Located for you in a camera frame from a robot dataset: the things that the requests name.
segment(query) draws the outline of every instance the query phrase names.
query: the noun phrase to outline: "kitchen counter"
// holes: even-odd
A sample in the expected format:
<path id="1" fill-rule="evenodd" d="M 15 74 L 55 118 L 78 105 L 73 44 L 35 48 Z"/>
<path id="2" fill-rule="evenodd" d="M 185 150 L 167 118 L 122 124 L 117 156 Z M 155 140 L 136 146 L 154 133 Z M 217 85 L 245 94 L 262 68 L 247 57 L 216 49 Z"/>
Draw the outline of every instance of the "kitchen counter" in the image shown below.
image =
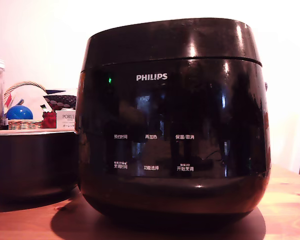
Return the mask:
<path id="1" fill-rule="evenodd" d="M 266 193 L 242 220 L 218 232 L 138 230 L 111 222 L 76 188 L 69 199 L 39 206 L 0 205 L 0 240 L 298 240 L 300 175 L 272 165 Z"/>

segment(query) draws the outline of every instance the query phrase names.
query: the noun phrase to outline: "philips logo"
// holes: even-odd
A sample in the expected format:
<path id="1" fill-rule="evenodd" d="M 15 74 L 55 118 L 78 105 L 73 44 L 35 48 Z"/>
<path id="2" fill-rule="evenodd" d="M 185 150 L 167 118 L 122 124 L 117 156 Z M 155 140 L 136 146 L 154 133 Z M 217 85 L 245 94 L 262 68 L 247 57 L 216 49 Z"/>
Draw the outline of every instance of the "philips logo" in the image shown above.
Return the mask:
<path id="1" fill-rule="evenodd" d="M 149 81 L 149 80 L 166 80 L 168 78 L 168 73 L 156 73 L 156 74 L 144 74 L 144 75 L 137 75 L 136 81 Z"/>

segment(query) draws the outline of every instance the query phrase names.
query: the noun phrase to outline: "blue ball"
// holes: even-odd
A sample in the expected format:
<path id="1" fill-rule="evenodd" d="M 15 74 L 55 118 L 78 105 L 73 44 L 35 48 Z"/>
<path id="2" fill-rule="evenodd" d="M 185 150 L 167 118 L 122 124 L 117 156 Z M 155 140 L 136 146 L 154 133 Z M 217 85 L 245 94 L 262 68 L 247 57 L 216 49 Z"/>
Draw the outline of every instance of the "blue ball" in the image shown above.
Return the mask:
<path id="1" fill-rule="evenodd" d="M 8 120 L 34 119 L 34 115 L 32 114 L 32 111 L 28 107 L 22 105 L 16 105 L 11 107 L 6 113 L 6 117 L 8 118 Z"/>

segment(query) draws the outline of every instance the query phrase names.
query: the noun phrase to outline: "glossy black surface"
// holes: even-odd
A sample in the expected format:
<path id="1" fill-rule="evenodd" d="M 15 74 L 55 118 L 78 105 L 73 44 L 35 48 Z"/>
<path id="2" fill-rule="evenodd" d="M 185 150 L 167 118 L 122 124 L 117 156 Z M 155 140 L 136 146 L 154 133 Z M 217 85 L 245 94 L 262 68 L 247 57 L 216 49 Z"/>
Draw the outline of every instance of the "glossy black surface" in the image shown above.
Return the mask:
<path id="1" fill-rule="evenodd" d="M 167 79 L 137 81 L 158 73 Z M 244 215 L 261 200 L 271 159 L 260 65 L 109 65 L 87 69 L 79 88 L 80 188 L 97 210 Z"/>
<path id="2" fill-rule="evenodd" d="M 82 70 L 144 61 L 246 59 L 261 65 L 251 28 L 225 18 L 189 18 L 121 26 L 93 35 Z"/>
<path id="3" fill-rule="evenodd" d="M 37 201 L 71 191 L 78 181 L 74 132 L 0 135 L 0 201 Z"/>

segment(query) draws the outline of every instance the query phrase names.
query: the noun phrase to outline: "basket handle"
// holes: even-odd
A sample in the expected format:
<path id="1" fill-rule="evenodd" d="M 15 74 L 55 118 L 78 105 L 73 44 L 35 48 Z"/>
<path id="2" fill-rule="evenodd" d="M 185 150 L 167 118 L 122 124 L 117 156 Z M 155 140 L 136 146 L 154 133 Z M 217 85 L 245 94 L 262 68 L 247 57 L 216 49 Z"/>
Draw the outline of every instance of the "basket handle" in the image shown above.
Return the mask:
<path id="1" fill-rule="evenodd" d="M 15 89 L 17 89 L 17 88 L 19 88 L 19 87 L 21 87 L 21 86 L 27 86 L 27 85 L 28 85 L 28 86 L 36 86 L 36 87 L 42 89 L 45 93 L 47 93 L 46 89 L 45 89 L 41 84 L 38 84 L 38 83 L 36 83 L 36 82 L 33 82 L 33 81 L 22 81 L 22 82 L 18 82 L 18 83 L 16 83 L 16 84 L 12 85 L 11 87 L 9 87 L 9 88 L 5 91 L 5 93 L 4 93 L 4 100 L 3 100 L 4 104 L 6 105 L 7 100 L 8 100 L 8 97 L 9 97 L 9 94 L 10 94 L 13 90 L 15 90 Z"/>

